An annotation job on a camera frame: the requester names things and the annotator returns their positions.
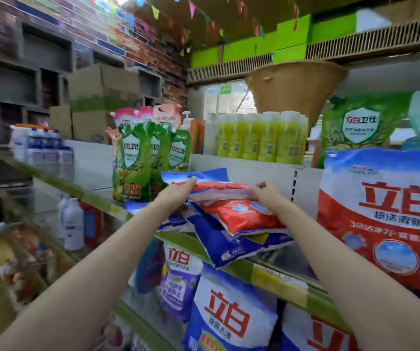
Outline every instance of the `ceiling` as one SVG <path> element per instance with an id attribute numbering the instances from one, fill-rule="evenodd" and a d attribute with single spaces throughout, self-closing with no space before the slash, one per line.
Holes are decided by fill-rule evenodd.
<path id="1" fill-rule="evenodd" d="M 194 17 L 190 16 L 189 1 L 195 5 Z M 238 1 L 248 8 L 248 17 L 239 14 Z M 156 28 L 160 33 L 170 36 L 180 43 L 182 29 L 190 31 L 188 43 L 195 49 L 235 41 L 254 35 L 254 23 L 259 23 L 265 33 L 276 30 L 277 23 L 295 18 L 294 2 L 299 7 L 299 15 L 319 13 L 342 7 L 360 0 L 145 0 L 143 7 L 138 7 L 135 0 L 127 2 L 126 10 L 135 17 Z M 152 7 L 160 11 L 158 20 L 153 16 Z M 206 17 L 214 21 L 216 29 L 209 22 L 206 29 Z M 224 30 L 225 40 L 219 34 Z"/>

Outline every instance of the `small cardboard box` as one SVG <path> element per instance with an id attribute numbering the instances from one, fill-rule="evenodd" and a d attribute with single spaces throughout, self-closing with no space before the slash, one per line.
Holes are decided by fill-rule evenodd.
<path id="1" fill-rule="evenodd" d="M 72 122 L 75 140 L 111 144 L 106 128 L 115 128 L 115 124 L 109 111 L 74 112 Z"/>
<path id="2" fill-rule="evenodd" d="M 50 107 L 49 122 L 54 128 L 59 130 L 62 139 L 73 139 L 70 106 Z"/>
<path id="3" fill-rule="evenodd" d="M 115 111 L 142 103 L 138 73 L 96 64 L 69 74 L 72 112 Z"/>

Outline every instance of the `air vent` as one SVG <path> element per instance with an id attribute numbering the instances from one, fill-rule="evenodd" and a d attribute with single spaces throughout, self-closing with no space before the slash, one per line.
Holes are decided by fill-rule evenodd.
<path id="1" fill-rule="evenodd" d="M 310 44 L 306 59 L 359 58 L 390 51 L 409 51 L 417 45 L 420 50 L 420 21 Z"/>
<path id="2" fill-rule="evenodd" d="M 187 71 L 187 83 L 195 84 L 214 80 L 243 78 L 248 72 L 273 61 L 273 52 L 222 64 L 203 66 Z"/>

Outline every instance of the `brick wallpaper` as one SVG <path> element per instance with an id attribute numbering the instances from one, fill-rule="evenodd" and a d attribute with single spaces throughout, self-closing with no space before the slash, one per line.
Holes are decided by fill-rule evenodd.
<path id="1" fill-rule="evenodd" d="M 70 36 L 78 48 L 87 46 L 162 76 L 163 99 L 186 107 L 188 63 L 176 43 L 163 43 L 152 28 L 146 33 L 140 20 L 131 29 L 124 11 L 113 15 L 108 8 L 102 0 L 94 7 L 89 0 L 0 0 L 1 11 Z"/>

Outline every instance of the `person's arm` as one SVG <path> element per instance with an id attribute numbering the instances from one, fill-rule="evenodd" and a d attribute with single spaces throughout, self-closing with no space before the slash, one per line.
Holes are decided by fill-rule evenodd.
<path id="1" fill-rule="evenodd" d="M 420 350 L 420 299 L 321 227 L 270 183 L 260 203 L 289 228 L 364 351 Z"/>
<path id="2" fill-rule="evenodd" d="M 0 335 L 0 351 L 86 351 L 107 321 L 145 249 L 197 181 L 170 185 L 63 275 Z"/>

